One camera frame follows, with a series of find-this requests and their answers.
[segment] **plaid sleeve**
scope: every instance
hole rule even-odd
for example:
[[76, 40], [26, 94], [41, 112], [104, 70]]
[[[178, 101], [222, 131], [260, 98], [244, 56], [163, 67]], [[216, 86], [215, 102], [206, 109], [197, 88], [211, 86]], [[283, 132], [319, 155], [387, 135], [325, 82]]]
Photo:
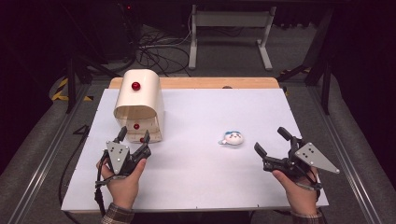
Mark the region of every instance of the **plaid sleeve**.
[[324, 224], [323, 215], [318, 212], [316, 215], [300, 215], [291, 211], [293, 224]]
[[132, 209], [125, 209], [111, 203], [105, 216], [102, 218], [102, 224], [129, 224], [134, 218]]

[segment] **black cable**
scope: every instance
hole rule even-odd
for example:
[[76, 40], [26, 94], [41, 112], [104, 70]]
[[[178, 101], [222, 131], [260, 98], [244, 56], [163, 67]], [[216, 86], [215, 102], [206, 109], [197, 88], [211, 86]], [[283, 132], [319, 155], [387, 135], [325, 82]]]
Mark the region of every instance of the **black cable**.
[[250, 216], [248, 217], [248, 219], [249, 219], [248, 223], [251, 223], [251, 220], [253, 220], [253, 216], [255, 213], [256, 213], [256, 211], [251, 211]]
[[[64, 202], [64, 199], [62, 198], [62, 185], [64, 184], [64, 176], [65, 176], [65, 174], [66, 174], [67, 168], [68, 168], [68, 166], [69, 166], [71, 160], [72, 160], [72, 159], [74, 158], [74, 156], [76, 155], [78, 149], [81, 147], [82, 143], [83, 143], [83, 142], [85, 141], [85, 139], [87, 138], [88, 133], [90, 132], [89, 126], [84, 125], [83, 128], [85, 128], [85, 131], [84, 131], [84, 133], [83, 133], [83, 135], [82, 135], [82, 137], [81, 137], [81, 140], [79, 141], [77, 147], [76, 147], [75, 150], [73, 151], [73, 154], [71, 155], [71, 157], [70, 157], [69, 160], [67, 161], [67, 164], [66, 164], [66, 166], [64, 167], [64, 171], [62, 172], [62, 175], [61, 175], [61, 180], [60, 180], [60, 182], [59, 182], [59, 186], [58, 186], [58, 199], [59, 199], [59, 204], [60, 204], [61, 206], [62, 206], [62, 204], [63, 204], [63, 202]], [[65, 211], [64, 211], [64, 214], [65, 214], [69, 219], [71, 219], [74, 223], [79, 224], [79, 222], [78, 222], [75, 218], [73, 218], [68, 212], [65, 212]]]
[[160, 31], [151, 31], [147, 32], [142, 35], [140, 38], [140, 46], [147, 46], [147, 45], [154, 45], [156, 42], [159, 42], [161, 39], [168, 37], [170, 35], [163, 34], [161, 37], [159, 37]]
[[[146, 66], [147, 68], [152, 68], [154, 65], [156, 65], [157, 63], [160, 62], [160, 59], [158, 57], [157, 57], [157, 60], [153, 59], [151, 52], [149, 50], [144, 49], [144, 48], [139, 49], [139, 50], [142, 51], [142, 52], [140, 52], [140, 60], [138, 61], [140, 65]], [[146, 56], [146, 61], [147, 61], [146, 64], [141, 63], [143, 55]], [[149, 59], [151, 59], [154, 62], [154, 64], [150, 65]]]
[[141, 46], [150, 46], [150, 45], [152, 45], [152, 47], [156, 47], [155, 45], [157, 45], [157, 44], [161, 45], [161, 46], [165, 46], [165, 45], [168, 45], [168, 46], [180, 45], [180, 44], [182, 44], [183, 42], [186, 41], [187, 37], [185, 37], [185, 38], [177, 38], [177, 37], [174, 37], [172, 35], [164, 35], [161, 38], [153, 39], [153, 40], [149, 41], [148, 43], [141, 42]]
[[312, 169], [309, 169], [309, 171], [311, 172], [312, 176], [314, 177], [315, 183], [318, 183], [317, 176], [314, 174], [314, 172], [312, 171]]
[[176, 72], [179, 72], [179, 71], [182, 71], [182, 70], [186, 71], [187, 75], [190, 77], [190, 74], [189, 74], [189, 73], [187, 72], [187, 70], [186, 70], [187, 66], [189, 65], [189, 64], [188, 64], [188, 60], [187, 60], [187, 62], [186, 62], [185, 65], [182, 65], [181, 63], [178, 63], [178, 62], [176, 62], [175, 60], [172, 60], [172, 59], [163, 57], [163, 56], [160, 55], [159, 53], [150, 52], [149, 49], [177, 49], [177, 50], [183, 52], [183, 53], [187, 56], [187, 58], [189, 59], [189, 58], [190, 58], [190, 55], [189, 55], [185, 50], [180, 49], [180, 48], [177, 48], [177, 47], [173, 47], [173, 46], [158, 46], [158, 47], [149, 47], [149, 48], [146, 48], [146, 49], [145, 49], [145, 48], [140, 48], [140, 50], [142, 50], [144, 53], [146, 53], [149, 57], [150, 57], [150, 56], [155, 56], [156, 58], [162, 58], [162, 59], [164, 59], [164, 60], [166, 61], [166, 63], [167, 63], [167, 67], [168, 67], [168, 65], [169, 65], [168, 61], [170, 61], [170, 62], [172, 62], [172, 63], [177, 63], [178, 65], [181, 66], [180, 69], [177, 69], [177, 70], [171, 71], [171, 72], [167, 72], [167, 71], [166, 71], [167, 67], [166, 67], [165, 69], [163, 69], [163, 68], [159, 65], [160, 61], [155, 61], [155, 60], [152, 59], [152, 57], [150, 57], [151, 60], [154, 61], [154, 63], [155, 63], [154, 65], [160, 66], [160, 69], [162, 70], [162, 72], [163, 72], [167, 77], [168, 77], [169, 74], [173, 74], [173, 73], [176, 73]]
[[[107, 150], [104, 151], [102, 158], [100, 159], [99, 162], [99, 166], [98, 166], [98, 174], [96, 177], [97, 181], [100, 181], [101, 178], [101, 173], [102, 173], [102, 166], [103, 163], [105, 162], [105, 159], [108, 157], [108, 152]], [[95, 185], [96, 188], [96, 192], [95, 192], [95, 197], [94, 199], [96, 200], [96, 202], [99, 205], [99, 209], [100, 209], [100, 213], [102, 214], [102, 217], [106, 214], [106, 209], [105, 209], [105, 204], [103, 201], [103, 195], [102, 195], [102, 191], [100, 190], [102, 186], [101, 185]]]
[[319, 207], [318, 210], [319, 210], [319, 212], [322, 214], [324, 223], [325, 223], [325, 224], [328, 224], [329, 222], [327, 222], [327, 219], [326, 219], [326, 217], [324, 216], [324, 213], [323, 213], [323, 210], [321, 209], [321, 207]]
[[315, 178], [315, 181], [311, 178], [311, 176], [309, 176], [299, 165], [295, 165], [295, 167], [302, 173], [302, 174], [304, 174], [304, 176], [306, 177], [306, 179], [313, 185], [313, 186], [315, 186], [317, 183], [318, 183], [318, 181], [317, 181], [317, 179]]

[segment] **white board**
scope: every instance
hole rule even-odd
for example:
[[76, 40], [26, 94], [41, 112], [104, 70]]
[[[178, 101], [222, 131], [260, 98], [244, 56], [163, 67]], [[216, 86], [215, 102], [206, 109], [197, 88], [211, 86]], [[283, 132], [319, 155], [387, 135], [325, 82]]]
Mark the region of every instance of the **white board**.
[[[62, 210], [98, 211], [93, 199], [95, 164], [106, 141], [120, 127], [113, 117], [118, 90], [105, 90], [91, 132], [64, 197]], [[259, 142], [268, 156], [285, 158], [290, 143], [279, 127], [301, 137], [281, 89], [163, 90], [163, 140], [150, 144], [152, 155], [140, 179], [137, 212], [273, 209], [289, 207], [285, 191], [262, 169], [254, 150]], [[239, 131], [245, 142], [219, 145], [225, 132]], [[139, 145], [126, 140], [131, 148]], [[102, 187], [105, 207], [112, 202]], [[317, 203], [328, 205], [324, 192]]]

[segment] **red button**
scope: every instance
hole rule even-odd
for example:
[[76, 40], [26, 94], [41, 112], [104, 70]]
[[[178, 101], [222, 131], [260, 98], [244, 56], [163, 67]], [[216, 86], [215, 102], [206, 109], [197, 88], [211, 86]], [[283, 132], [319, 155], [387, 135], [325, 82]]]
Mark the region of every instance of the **red button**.
[[132, 90], [139, 91], [140, 90], [140, 83], [138, 83], [138, 82], [132, 83]]

